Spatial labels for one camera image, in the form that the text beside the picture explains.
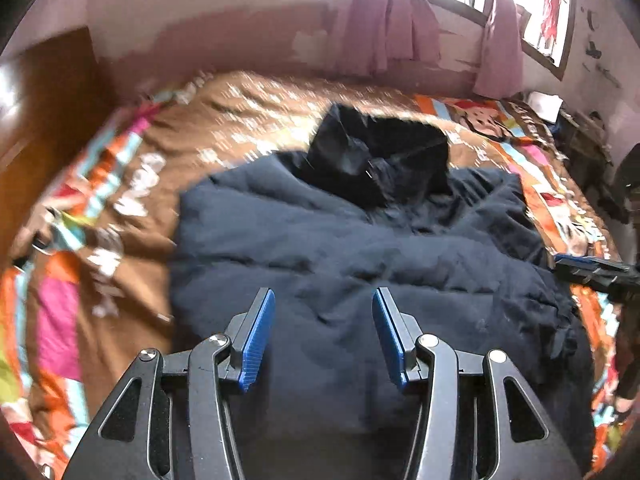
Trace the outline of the white paper box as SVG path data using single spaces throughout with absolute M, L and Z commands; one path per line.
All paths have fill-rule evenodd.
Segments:
M 556 94 L 532 91 L 529 92 L 526 103 L 540 119 L 552 125 L 558 121 L 564 101 Z

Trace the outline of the wooden headboard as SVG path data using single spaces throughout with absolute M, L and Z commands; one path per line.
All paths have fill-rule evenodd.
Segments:
M 1 61 L 1 257 L 38 198 L 116 107 L 88 28 Z

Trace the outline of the pink curtain right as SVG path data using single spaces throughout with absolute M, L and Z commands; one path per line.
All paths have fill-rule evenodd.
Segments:
M 544 0 L 540 38 L 555 40 L 560 0 Z M 480 49 L 480 69 L 473 92 L 492 100 L 510 98 L 523 89 L 523 48 L 514 0 L 492 0 Z

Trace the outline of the dark navy padded jacket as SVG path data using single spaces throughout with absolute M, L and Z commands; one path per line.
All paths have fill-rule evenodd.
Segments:
M 590 344 L 521 180 L 448 159 L 439 128 L 336 104 L 307 151 L 181 194 L 169 265 L 176 347 L 222 330 L 258 289 L 276 296 L 258 384 L 233 405 L 248 478 L 401 475 L 419 402 L 388 377 L 371 309 L 382 286 L 452 348 L 506 352 L 589 469 Z

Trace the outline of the pink curtain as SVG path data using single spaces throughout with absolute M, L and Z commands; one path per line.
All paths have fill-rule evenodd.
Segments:
M 328 69 L 345 76 L 386 72 L 390 62 L 440 61 L 439 22 L 428 0 L 341 0 Z
M 560 0 L 544 0 L 540 38 L 555 40 Z M 492 100 L 510 98 L 523 89 L 523 48 L 514 0 L 492 0 L 480 49 L 480 69 L 473 92 Z

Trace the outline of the black chair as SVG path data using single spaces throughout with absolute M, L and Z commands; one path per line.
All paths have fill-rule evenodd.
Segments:
M 640 144 L 637 143 L 617 166 L 613 180 L 615 203 L 618 207 L 616 219 L 623 224 L 630 221 L 631 209 L 627 203 L 630 201 L 631 193 L 639 187 L 639 159 Z

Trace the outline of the pink curtain left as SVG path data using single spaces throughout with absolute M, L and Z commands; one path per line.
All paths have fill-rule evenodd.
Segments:
M 345 76 L 386 72 L 390 62 L 440 61 L 439 22 L 428 0 L 341 0 L 328 69 Z

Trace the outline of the brown patterned bed cover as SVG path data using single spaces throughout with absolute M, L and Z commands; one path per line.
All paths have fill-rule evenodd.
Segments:
M 212 172 L 303 150 L 334 102 L 442 128 L 453 167 L 518 174 L 529 218 L 552 252 L 620 254 L 549 129 L 521 101 L 201 74 L 115 114 L 13 245 L 1 277 L 1 411 L 39 470 L 61 478 L 132 357 L 168 344 L 166 263 L 179 193 Z

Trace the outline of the cluttered bedside table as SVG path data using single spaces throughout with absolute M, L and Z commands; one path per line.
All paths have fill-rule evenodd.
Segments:
M 518 102 L 534 112 L 526 103 L 527 96 L 519 94 Z M 569 112 L 563 104 L 555 124 L 541 121 L 550 132 L 552 145 L 560 152 L 561 162 L 578 188 L 591 196 L 608 218 L 619 222 L 616 219 L 618 207 L 615 203 L 613 180 L 617 166 L 623 159 L 614 162 L 600 114 L 595 110 L 589 114 Z M 631 193 L 627 203 L 631 209 L 631 217 L 636 212 L 632 202 L 638 193 L 639 188 Z

